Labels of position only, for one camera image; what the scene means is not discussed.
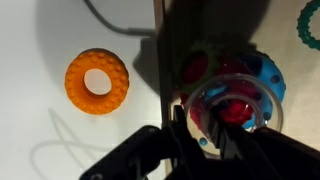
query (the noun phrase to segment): black plastic part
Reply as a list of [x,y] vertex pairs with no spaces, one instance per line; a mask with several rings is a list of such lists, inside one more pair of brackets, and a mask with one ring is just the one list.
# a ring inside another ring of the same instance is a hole
[[268,128],[248,133],[215,117],[213,143],[222,160],[206,159],[181,106],[168,127],[145,126],[86,171],[80,180],[143,180],[170,158],[168,180],[320,179],[320,153]]

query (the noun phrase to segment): black cable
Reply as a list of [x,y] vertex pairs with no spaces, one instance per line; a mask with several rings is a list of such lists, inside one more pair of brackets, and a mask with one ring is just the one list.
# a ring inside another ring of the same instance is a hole
[[129,36],[154,36],[155,31],[151,29],[139,29],[139,28],[120,28],[117,26],[112,25],[110,22],[108,22],[93,6],[90,0],[84,0],[85,4],[88,6],[89,10],[92,12],[92,14],[108,29],[111,31],[125,34]]

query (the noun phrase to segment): orange ring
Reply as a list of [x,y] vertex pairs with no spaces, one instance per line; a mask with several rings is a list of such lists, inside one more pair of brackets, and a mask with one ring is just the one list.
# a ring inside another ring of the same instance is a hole
[[[88,90],[84,76],[90,69],[100,69],[111,81],[107,94],[97,95]],[[65,76],[65,89],[72,103],[89,114],[107,114],[117,109],[127,95],[128,71],[118,56],[104,49],[81,53],[70,64]]]

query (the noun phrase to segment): white surface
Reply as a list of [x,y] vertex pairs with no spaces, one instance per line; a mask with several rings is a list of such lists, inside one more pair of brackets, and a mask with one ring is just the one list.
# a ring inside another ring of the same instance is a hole
[[[320,52],[303,45],[296,19],[306,0],[273,0],[252,42],[284,74],[284,133],[320,150]],[[96,0],[116,26],[153,28],[149,0]],[[158,95],[133,64],[141,39],[101,25],[82,0],[0,1],[0,176],[77,179],[145,124],[160,126]],[[312,31],[320,30],[319,16]],[[100,47],[125,62],[130,90],[112,114],[84,114],[68,100],[64,73],[83,50]],[[163,169],[150,179],[161,179]]]
[[100,69],[90,69],[84,75],[84,84],[94,94],[104,95],[111,90],[109,76]]
[[[114,25],[154,27],[152,1],[96,3]],[[108,30],[82,0],[10,0],[0,8],[2,179],[78,179],[143,125],[160,126],[159,96],[133,66],[143,37]],[[69,63],[96,47],[116,53],[130,75],[122,106],[103,116],[78,110],[64,90]],[[150,179],[159,176],[163,167]]]
[[[267,53],[284,75],[283,133],[320,150],[320,51],[298,37],[297,18],[308,0],[273,0],[252,42]],[[311,18],[311,32],[320,38],[320,11]]]

